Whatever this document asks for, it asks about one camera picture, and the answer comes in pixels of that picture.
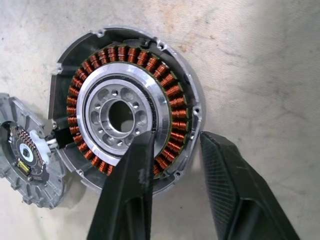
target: yellow component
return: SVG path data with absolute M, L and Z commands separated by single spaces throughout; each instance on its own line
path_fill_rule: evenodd
M 29 173 L 31 172 L 30 167 L 27 164 L 25 164 L 23 161 L 21 161 L 21 160 L 18 161 L 18 165 L 17 166 L 20 169 L 20 171 L 26 176 L 28 176 Z

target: black tool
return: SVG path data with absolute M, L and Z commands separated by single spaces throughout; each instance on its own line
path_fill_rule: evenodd
M 298 240 L 266 181 L 237 147 L 210 132 L 200 141 L 218 239 Z M 137 136 L 107 178 L 88 240 L 150 239 L 154 142 L 154 133 Z

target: concrete floor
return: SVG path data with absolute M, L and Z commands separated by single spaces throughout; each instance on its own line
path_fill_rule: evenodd
M 205 129 L 237 144 L 302 239 L 320 235 L 320 5 L 317 0 L 0 0 L 0 91 L 48 110 L 63 50 L 108 24 L 145 28 L 179 50 L 201 81 Z M 98 201 L 70 178 L 54 210 L 22 203 L 0 180 L 1 239 L 84 239 Z M 216 239 L 197 153 L 153 204 L 153 240 Z

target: copper winding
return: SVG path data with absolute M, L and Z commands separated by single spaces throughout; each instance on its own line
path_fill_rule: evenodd
M 130 47 L 128 51 L 128 62 L 129 63 L 134 63 L 136 61 L 137 57 L 137 49 L 134 47 Z
M 82 137 L 82 135 L 77 135 L 77 136 L 74 136 L 73 137 L 73 141 L 76 143 L 76 144 L 79 144 L 79 143 L 82 143 L 84 141 L 84 138 Z
M 88 77 L 88 74 L 85 72 L 85 70 L 81 67 L 79 68 L 75 74 L 82 79 L 83 81 L 86 80 L 86 78 Z
M 175 85 L 166 91 L 166 94 L 168 95 L 168 97 L 172 97 L 172 96 L 177 95 L 179 93 L 181 93 L 181 89 L 178 85 Z
M 173 121 L 172 127 L 174 129 L 179 129 L 179 130 L 184 130 L 184 131 L 188 130 L 188 124 L 184 121 Z
M 76 106 L 77 105 L 77 99 L 73 98 L 73 97 L 67 97 L 66 98 L 66 103 L 72 106 Z
M 161 156 L 157 156 L 155 161 L 159 164 L 160 168 L 165 169 L 168 167 L 168 163 Z
M 172 84 L 174 81 L 176 81 L 175 77 L 169 73 L 162 81 L 161 81 L 161 86 L 166 87 L 170 84 Z
M 87 145 L 85 142 L 83 142 L 83 143 L 81 143 L 80 146 L 78 146 L 78 149 L 79 149 L 81 152 L 84 152 L 84 151 L 86 151 L 86 150 L 88 149 L 88 145 Z
M 127 53 L 127 48 L 125 46 L 119 46 L 118 47 L 118 58 L 119 58 L 119 61 L 125 61 L 126 60 L 126 53 Z
M 169 141 L 168 144 L 167 144 L 167 147 L 173 151 L 173 152 L 176 152 L 176 153 L 179 153 L 182 146 L 176 144 L 176 143 L 173 143 L 172 141 Z
M 82 66 L 83 66 L 84 70 L 86 70 L 86 72 L 87 72 L 88 74 L 91 74 L 91 73 L 94 71 L 94 69 L 92 68 L 90 62 L 88 62 L 88 61 L 85 61 L 85 62 L 82 64 Z
M 95 166 L 95 167 L 98 167 L 99 166 L 99 164 L 100 164 L 100 158 L 98 158 L 97 156 L 95 156 L 94 158 L 93 158 L 93 160 L 92 160 L 92 165 L 93 166 Z
M 108 63 L 107 54 L 106 54 L 105 50 L 99 51 L 98 56 L 99 56 L 99 59 L 100 59 L 102 65 Z
M 149 72 L 152 72 L 155 69 L 157 63 L 158 59 L 156 59 L 155 57 L 151 57 L 149 61 L 146 63 L 145 69 L 147 69 Z
M 175 99 L 170 101 L 170 105 L 173 108 L 180 107 L 180 106 L 183 106 L 185 104 L 186 104 L 186 101 L 185 101 L 185 98 L 183 96 L 175 98 Z
M 108 164 L 104 161 L 101 161 L 100 167 L 99 167 L 100 172 L 104 173 L 107 170 L 107 167 L 108 167 Z
M 114 166 L 109 165 L 109 166 L 108 166 L 108 172 L 107 172 L 107 174 L 110 175 L 113 170 L 114 170 Z
M 187 110 L 180 109 L 172 112 L 172 117 L 177 119 L 187 118 Z
M 92 159 L 93 156 L 94 156 L 94 153 L 90 149 L 84 155 L 85 159 L 87 159 L 87 160 Z
M 167 70 L 168 70 L 168 67 L 167 67 L 164 63 L 162 63 L 162 64 L 155 70 L 155 72 L 154 72 L 153 75 L 154 75 L 156 78 L 159 78 L 159 77 L 161 77 Z
M 176 156 L 170 152 L 167 149 L 164 149 L 162 152 L 162 155 L 165 157 L 165 159 L 167 159 L 169 162 L 172 162 L 173 160 L 175 160 Z
M 66 113 L 69 115 L 76 115 L 77 109 L 74 106 L 67 106 Z
M 77 78 L 76 76 L 74 76 L 72 78 L 72 84 L 78 89 L 80 89 L 82 87 L 82 81 L 79 78 Z
M 76 116 L 70 116 L 70 117 L 68 117 L 68 123 L 69 123 L 70 125 L 77 124 L 77 117 L 76 117 Z
M 98 67 L 101 66 L 99 59 L 97 58 L 97 55 L 95 55 L 95 54 L 90 57 L 90 61 L 91 61 L 92 66 L 94 67 L 94 69 L 97 69 Z
M 158 175 L 160 173 L 160 170 L 157 165 L 153 165 L 153 173 L 154 175 Z
M 108 57 L 110 59 L 110 62 L 117 61 L 117 53 L 114 47 L 108 48 Z
M 146 60 L 148 58 L 148 53 L 146 51 L 141 51 L 139 56 L 138 56 L 138 64 L 139 66 L 143 66 L 146 63 Z
M 185 135 L 177 133 L 177 132 L 171 132 L 171 138 L 173 140 L 180 142 L 180 143 L 183 143 L 185 141 Z
M 71 133 L 72 135 L 75 135 L 75 134 L 77 134 L 77 133 L 80 133 L 80 130 L 79 130 L 79 127 L 78 127 L 78 126 L 71 126 L 71 127 L 69 127 L 69 129 L 70 129 L 70 133 Z
M 69 94 L 75 96 L 75 97 L 78 97 L 79 95 L 79 91 L 77 89 L 75 89 L 74 87 L 70 87 L 69 88 Z

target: center bore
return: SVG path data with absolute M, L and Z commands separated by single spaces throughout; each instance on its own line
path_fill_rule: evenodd
M 112 127 L 119 132 L 128 133 L 134 126 L 134 115 L 123 101 L 116 101 L 111 105 L 108 117 Z

